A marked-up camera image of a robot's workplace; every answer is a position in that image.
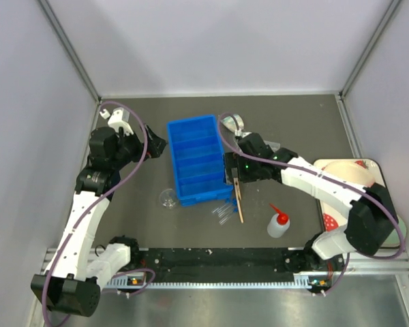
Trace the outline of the blue compartment plastic bin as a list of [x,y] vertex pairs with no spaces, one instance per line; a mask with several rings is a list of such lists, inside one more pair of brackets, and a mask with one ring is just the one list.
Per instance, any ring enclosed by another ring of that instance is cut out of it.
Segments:
[[167,132],[181,206],[230,198],[233,186],[226,183],[224,150],[215,116],[170,121]]

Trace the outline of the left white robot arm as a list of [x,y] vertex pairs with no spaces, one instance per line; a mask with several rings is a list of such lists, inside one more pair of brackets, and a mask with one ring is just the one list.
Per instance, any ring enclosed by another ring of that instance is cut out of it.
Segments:
[[44,273],[34,275],[31,290],[41,302],[43,314],[60,312],[90,317],[102,290],[122,269],[138,268],[138,243],[114,237],[94,261],[89,254],[98,226],[115,190],[124,184],[120,171],[161,156],[167,142],[149,126],[145,139],[126,127],[100,127],[91,132],[87,164],[76,179],[72,209],[59,246]]

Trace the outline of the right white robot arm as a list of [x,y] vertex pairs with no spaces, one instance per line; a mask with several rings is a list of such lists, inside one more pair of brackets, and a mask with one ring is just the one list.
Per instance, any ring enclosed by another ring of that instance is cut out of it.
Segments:
[[375,258],[398,219],[387,188],[364,186],[338,178],[311,165],[286,148],[273,151],[257,133],[236,132],[233,147],[242,183],[274,180],[305,192],[334,208],[346,225],[315,235],[305,245],[305,263],[321,269],[329,259],[357,252]]

